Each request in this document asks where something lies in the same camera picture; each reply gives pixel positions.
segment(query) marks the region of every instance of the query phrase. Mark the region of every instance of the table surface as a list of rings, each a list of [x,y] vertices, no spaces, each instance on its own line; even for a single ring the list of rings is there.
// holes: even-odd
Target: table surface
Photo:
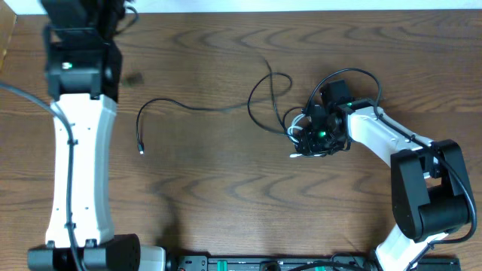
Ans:
[[[246,102],[267,68],[290,74],[279,108],[304,105],[314,86],[345,67],[373,72],[382,107],[398,122],[462,147],[477,204],[482,197],[482,17],[480,11],[369,11],[277,14],[156,14],[117,44],[124,75],[110,148],[109,199],[116,233],[146,245],[222,255],[366,252],[394,226],[390,170],[363,145],[332,157],[292,159],[293,145],[258,128],[246,108],[186,111]],[[46,17],[20,17],[0,79],[48,101],[41,29]],[[364,75],[343,76],[359,97],[376,94]],[[276,78],[276,91],[286,82]],[[262,85],[255,98],[269,96]],[[254,114],[276,127],[269,102]],[[0,269],[25,269],[28,248],[44,242],[53,199],[54,134],[37,106],[0,94]],[[459,235],[464,234],[464,227]],[[464,270],[480,269],[482,234],[439,245]]]

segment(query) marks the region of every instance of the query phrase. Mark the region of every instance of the cable connector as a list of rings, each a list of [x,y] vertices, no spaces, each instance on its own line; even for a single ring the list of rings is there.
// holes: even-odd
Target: cable connector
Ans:
[[[144,144],[142,142],[137,142],[137,149],[140,154],[144,154]]]

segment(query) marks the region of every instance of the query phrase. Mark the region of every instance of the white backdrop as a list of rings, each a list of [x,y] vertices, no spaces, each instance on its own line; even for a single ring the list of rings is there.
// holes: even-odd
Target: white backdrop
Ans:
[[[44,14],[40,0],[5,0],[17,14]],[[482,0],[136,0],[142,13],[482,9]]]

